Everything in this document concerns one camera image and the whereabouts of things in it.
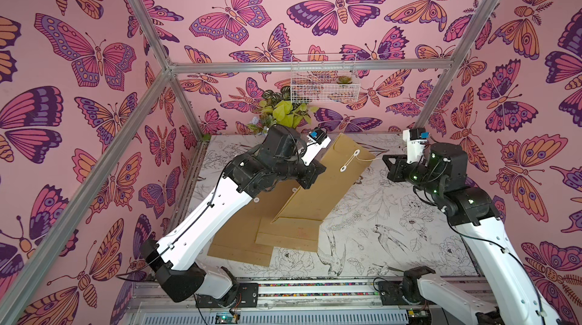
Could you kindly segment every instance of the purple butterfly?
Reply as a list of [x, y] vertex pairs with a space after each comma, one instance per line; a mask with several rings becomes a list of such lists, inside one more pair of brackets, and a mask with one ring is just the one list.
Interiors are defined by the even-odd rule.
[[19, 128], [0, 134], [0, 158], [14, 161], [14, 146], [34, 163], [42, 163], [50, 148], [58, 147], [62, 138], [59, 132], [28, 128], [34, 126], [57, 127], [61, 124], [63, 97], [55, 87], [38, 87], [16, 96], [0, 111], [0, 128]]
[[247, 94], [244, 93], [244, 90], [237, 87], [236, 89], [239, 91], [239, 95], [230, 95], [232, 99], [239, 99], [237, 101], [230, 101], [226, 103], [220, 104], [222, 108], [227, 109], [236, 109], [237, 111], [241, 111], [245, 113], [247, 111], [251, 111], [253, 113], [260, 113], [261, 107], [259, 107], [258, 103], [263, 99], [264, 91], [259, 89], [257, 85], [257, 81], [253, 78], [247, 78]]
[[140, 268], [146, 267], [147, 263], [145, 262], [142, 254], [140, 252], [140, 248], [142, 244], [146, 240], [155, 240], [156, 233], [155, 231], [151, 231], [151, 225], [147, 216], [141, 214], [139, 218], [137, 218], [137, 224], [135, 225], [135, 232], [133, 233], [133, 258], [129, 259], [129, 267], [127, 267], [127, 271], [132, 271], [130, 274], [127, 275], [127, 279], [130, 281], [124, 281], [123, 285], [121, 286], [121, 290], [119, 291], [119, 295], [115, 300], [115, 305], [113, 306], [113, 312], [111, 313], [111, 321], [109, 325], [117, 325], [125, 312], [127, 311], [127, 305], [129, 301], [133, 298], [133, 283], [131, 281], [143, 281], [147, 277], [147, 273], [145, 271], [139, 270]]
[[[370, 51], [367, 52], [363, 48], [354, 45], [342, 45], [339, 53], [343, 54], [342, 60], [392, 60], [392, 59], [404, 59], [404, 48], [408, 43], [408, 40], [402, 35], [403, 31], [394, 26], [386, 34], [380, 45], [378, 45], [378, 52], [375, 52], [376, 43], [374, 41], [374, 48], [370, 49], [368, 44], [364, 44], [366, 48]], [[358, 70], [358, 75], [363, 78], [368, 75], [369, 70]]]
[[79, 31], [57, 18], [40, 13], [36, 14], [34, 27], [48, 38], [57, 55], [72, 61], [79, 87], [96, 87], [99, 76], [105, 75], [111, 89], [123, 90], [124, 73], [132, 70], [132, 63], [137, 59], [133, 47], [114, 42], [103, 50], [100, 45], [93, 49]]
[[531, 123], [538, 114], [537, 109], [529, 104], [507, 100], [521, 96], [521, 94], [509, 96], [518, 86], [510, 90], [519, 72], [520, 64], [521, 60], [509, 60], [508, 64], [495, 67], [493, 76], [483, 82], [479, 88], [480, 101], [493, 101], [487, 109], [497, 107], [485, 119], [485, 126], [491, 132], [503, 131], [505, 127], [517, 132], [524, 123]]
[[326, 128], [329, 132], [339, 128], [345, 133], [359, 133], [363, 130], [367, 131], [382, 124], [382, 121], [377, 118], [354, 118], [353, 116], [341, 115], [337, 111], [332, 111], [327, 108], [319, 108], [315, 113], [319, 128]]
[[345, 24], [349, 14], [354, 24], [362, 27], [367, 20], [380, 15], [380, 8], [357, 3], [381, 5], [384, 1], [386, 0], [335, 0], [335, 3], [329, 1], [305, 1], [287, 9], [287, 15], [293, 21], [306, 28], [317, 22], [312, 29], [315, 36], [323, 34], [335, 35], [338, 33], [338, 18]]
[[180, 168], [176, 167], [170, 172], [166, 183], [149, 184], [140, 189], [138, 199], [143, 201], [145, 207], [154, 207], [156, 219], [164, 213], [165, 204], [174, 205], [176, 202], [176, 189], [180, 181]]
[[428, 118], [428, 123], [436, 129], [437, 132], [440, 132], [444, 137], [447, 134], [447, 125], [445, 124], [445, 118], [442, 116], [447, 112], [446, 109], [443, 109], [445, 105], [449, 102], [449, 100], [453, 97], [453, 88], [445, 91], [443, 96], [441, 97], [439, 103], [436, 105], [433, 114]]
[[200, 16], [190, 26], [194, 36], [206, 36], [213, 40], [225, 37], [237, 45], [242, 45], [249, 38], [244, 25], [260, 28], [271, 21], [260, 3], [263, 0], [230, 0], [232, 8], [225, 8], [226, 13], [213, 12]]
[[420, 109], [424, 107], [428, 96], [433, 91], [431, 80], [424, 80], [416, 89], [416, 98], [408, 97], [410, 102], [396, 103], [386, 107], [386, 111], [393, 111], [405, 117], [416, 117], [420, 114]]

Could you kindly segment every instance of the white wire basket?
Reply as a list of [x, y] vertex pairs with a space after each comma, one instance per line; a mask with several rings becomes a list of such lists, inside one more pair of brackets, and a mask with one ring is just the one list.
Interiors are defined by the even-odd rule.
[[[327, 55], [337, 60], [328, 61]], [[338, 102], [349, 104], [357, 101], [360, 77], [355, 60], [341, 60], [341, 53], [303, 53], [293, 55], [291, 62], [291, 102]], [[321, 62], [321, 67], [302, 66], [297, 60]]]

